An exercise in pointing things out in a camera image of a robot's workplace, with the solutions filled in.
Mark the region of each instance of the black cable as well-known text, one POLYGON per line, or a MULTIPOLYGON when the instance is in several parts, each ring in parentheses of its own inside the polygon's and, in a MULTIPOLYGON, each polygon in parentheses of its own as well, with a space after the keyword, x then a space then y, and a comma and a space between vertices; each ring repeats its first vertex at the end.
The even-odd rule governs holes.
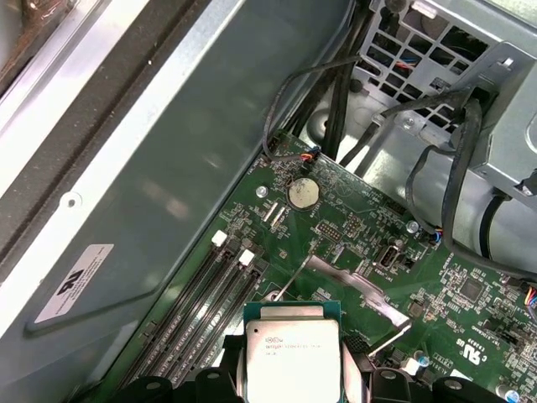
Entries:
MULTIPOLYGON (((362 30, 360 12, 363 11, 364 5, 367 6, 368 3, 364 3, 362 8, 356 8, 356 13, 353 16, 351 23, 351 30, 347 35, 344 44, 337 51, 334 60, 339 60, 357 53, 349 52, 349 44, 352 44, 352 41, 355 40, 362 30)), ((304 100, 300 103, 299 107, 295 109, 289 120, 285 123, 283 129, 286 132, 289 132, 292 129, 292 133, 295 137, 300 135, 311 114, 315 111, 317 105, 319 105, 319 102, 325 96, 326 92, 334 82, 337 72, 337 69, 332 69, 330 71, 325 71, 321 77, 319 77, 317 82, 304 97, 304 100)))
POLYGON ((481 249, 481 255, 483 258, 491 259, 490 254, 490 228, 493 224, 494 216, 496 212, 502 206, 503 202, 511 200, 511 197, 503 193, 502 191, 494 191, 494 196, 488 203, 485 212, 481 218, 481 225, 479 226, 479 247, 481 249))
MULTIPOLYGON (((434 95, 433 97, 425 97, 421 99, 416 99, 415 101, 410 101, 406 103, 401 103, 396 107, 391 107, 386 109, 380 114, 384 119, 387 119, 397 113, 405 111, 417 111, 419 109, 424 109, 426 107, 438 107, 442 103, 447 103, 449 105, 459 108, 469 97, 470 92, 468 90, 458 91, 458 92, 447 92, 445 94, 434 95)), ((377 133, 378 126, 376 123, 371 123, 366 131, 363 133, 362 137, 358 140, 356 145, 343 157, 340 162, 340 165, 347 166, 352 160, 356 158, 358 153, 365 147, 367 143, 374 137, 377 133)))
POLYGON ((455 156, 453 157, 453 163, 451 164, 450 175, 442 202, 444 245, 453 254, 469 263, 515 278, 527 278, 528 273, 524 270, 483 258, 481 255, 453 239, 455 215, 461 196, 462 184, 464 183, 470 160, 472 159, 473 152, 477 145, 482 123, 482 109, 478 100, 470 99, 464 108, 466 110, 466 117, 462 127, 462 136, 457 145, 455 156))
POLYGON ((407 208, 414 217, 414 220, 424 229, 424 231, 430 234, 435 234, 437 227, 429 224, 419 215, 414 203, 414 179, 425 166, 431 151, 440 155, 453 155, 455 153, 455 151, 439 149, 435 145, 425 147, 406 180, 406 186, 404 187, 404 198, 406 199, 407 208))
MULTIPOLYGON (((368 13, 367 9, 368 5, 366 3, 362 3, 362 6, 356 9, 352 33, 349 35, 350 42, 345 46, 347 55, 355 55, 362 47, 368 27, 373 19, 373 13, 368 13)), ((333 160, 337 157, 337 151, 345 130, 352 69, 352 65, 344 65, 338 70, 334 82, 330 111, 326 120, 325 137, 323 138, 321 149, 324 155, 333 160)))
POLYGON ((354 55, 349 56, 344 59, 340 60, 334 60, 329 61, 328 63, 324 63, 322 65, 316 65, 313 67, 308 67, 307 69, 298 70, 291 75, 289 75, 284 82, 282 83, 281 87, 278 89, 278 92, 276 92, 276 95, 274 96, 274 99, 272 103, 270 104, 270 107, 268 108, 267 117, 265 118, 265 123, 263 126, 263 152, 267 155, 267 158, 273 162, 277 161, 294 161, 294 160, 300 160, 300 154, 292 154, 292 155, 275 155, 269 147, 269 140, 270 140, 270 130, 272 128, 273 122, 274 122, 274 115, 276 114, 276 109, 278 107, 279 100, 284 95, 287 88, 289 88, 289 85, 291 82, 293 82, 294 79, 303 76, 304 74, 311 74, 311 73, 318 73, 320 71, 333 69, 334 67, 338 67, 340 65, 346 65, 350 63, 356 63, 361 59, 360 55, 354 55))

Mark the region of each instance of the screw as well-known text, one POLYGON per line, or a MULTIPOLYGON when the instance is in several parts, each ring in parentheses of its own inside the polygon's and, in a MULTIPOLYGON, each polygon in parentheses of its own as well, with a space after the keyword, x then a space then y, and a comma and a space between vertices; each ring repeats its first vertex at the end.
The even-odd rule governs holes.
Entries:
POLYGON ((392 380, 392 379, 395 379, 397 375, 395 374, 395 372, 392 372, 392 371, 383 371, 380 373, 380 376, 382 376, 385 379, 392 380))
POLYGON ((456 381, 456 380, 454 380, 454 379, 447 379, 444 382, 444 385, 447 386, 450 389, 453 389, 453 390, 461 390, 462 389, 461 383, 456 381))
POLYGON ((520 395, 516 390, 510 390, 505 394, 505 400, 508 403, 519 403, 520 395))
POLYGON ((425 355, 423 357, 420 357, 420 359, 418 359, 418 364, 420 365, 420 367, 427 368, 430 364, 429 357, 425 355))
POLYGON ((349 91, 358 94, 363 89, 363 84, 360 80, 352 79, 349 85, 349 91))
POLYGON ((260 199, 263 199, 269 194, 269 189, 267 186, 260 186, 255 190, 255 194, 260 199))
POLYGON ((522 193, 524 193, 524 196, 533 196, 534 193, 526 186, 522 188, 522 193))
POLYGON ((412 126, 414 126, 414 119, 413 118, 408 118, 408 119, 404 120, 404 122, 403 122, 403 127, 404 128, 406 128, 408 130, 412 126))
POLYGON ((414 221, 410 220, 406 223, 406 232, 414 235, 420 230, 420 225, 414 221))

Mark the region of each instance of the motherboard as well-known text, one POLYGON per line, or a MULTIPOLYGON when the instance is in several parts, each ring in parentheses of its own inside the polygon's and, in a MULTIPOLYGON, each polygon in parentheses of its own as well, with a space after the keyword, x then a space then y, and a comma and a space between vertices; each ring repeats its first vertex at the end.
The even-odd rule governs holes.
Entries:
MULTIPOLYGON (((276 147, 308 150, 285 133, 276 147)), ((120 354, 101 395, 140 375, 178 385, 211 366, 246 301, 340 301, 346 337, 370 346, 385 338, 393 323, 358 290, 304 267, 311 256, 376 286, 411 321, 376 364, 399 368, 425 357, 425 383, 456 375, 537 401, 537 327, 525 295, 450 254, 403 207, 332 160, 270 163, 262 154, 120 354)))

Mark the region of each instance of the capacitor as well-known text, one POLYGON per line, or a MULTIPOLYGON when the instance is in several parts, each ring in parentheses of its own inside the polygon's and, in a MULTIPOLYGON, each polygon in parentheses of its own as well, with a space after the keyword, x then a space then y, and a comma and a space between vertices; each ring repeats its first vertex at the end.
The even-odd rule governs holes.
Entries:
POLYGON ((430 359, 425 355, 421 350, 416 350, 414 352, 414 359, 418 362, 420 367, 427 368, 430 364, 430 359))
POLYGON ((255 195, 257 197, 259 197, 260 199, 263 199, 264 197, 266 197, 267 195, 269 194, 269 189, 267 186, 259 186, 256 190, 255 190, 255 195))
POLYGON ((505 399, 508 403, 519 403, 520 394, 509 385, 500 384, 496 386, 496 395, 505 399))
POLYGON ((406 223, 406 232, 407 233, 409 233, 411 235, 414 235, 419 230, 420 230, 420 225, 416 221, 410 220, 410 221, 408 221, 406 223))

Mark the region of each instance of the sticker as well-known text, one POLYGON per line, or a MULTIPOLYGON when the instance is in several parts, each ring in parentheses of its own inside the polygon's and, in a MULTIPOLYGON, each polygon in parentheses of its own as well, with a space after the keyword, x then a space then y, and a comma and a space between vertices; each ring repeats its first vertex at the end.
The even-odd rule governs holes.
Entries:
POLYGON ((35 323, 65 315, 75 305, 76 300, 81 296, 82 291, 101 267, 102 262, 113 247, 113 243, 88 246, 49 299, 43 311, 37 316, 35 323))

